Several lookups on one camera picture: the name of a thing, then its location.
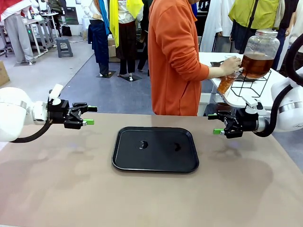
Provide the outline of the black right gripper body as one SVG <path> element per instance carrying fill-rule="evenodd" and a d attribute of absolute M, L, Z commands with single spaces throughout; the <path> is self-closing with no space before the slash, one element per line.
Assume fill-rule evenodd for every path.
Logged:
<path fill-rule="evenodd" d="M 236 138 L 243 136 L 244 132 L 255 131 L 257 128 L 258 114 L 249 114 L 246 112 L 245 108 L 240 108 L 236 110 L 235 113 L 237 129 L 235 130 Z"/>

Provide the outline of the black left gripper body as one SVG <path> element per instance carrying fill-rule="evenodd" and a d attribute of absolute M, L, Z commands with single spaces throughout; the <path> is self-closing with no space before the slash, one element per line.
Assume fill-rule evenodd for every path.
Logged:
<path fill-rule="evenodd" d="M 54 99 L 47 102 L 48 123 L 63 124 L 65 128 L 72 129 L 69 122 L 68 112 L 70 109 L 69 101 L 60 99 L 58 103 Z"/>

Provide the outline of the person's right hand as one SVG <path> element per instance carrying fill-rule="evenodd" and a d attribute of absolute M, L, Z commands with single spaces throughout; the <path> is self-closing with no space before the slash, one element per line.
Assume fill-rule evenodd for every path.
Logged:
<path fill-rule="evenodd" d="M 223 76 L 228 76 L 236 72 L 241 66 L 241 58 L 232 56 L 226 59 L 221 65 L 220 69 Z"/>

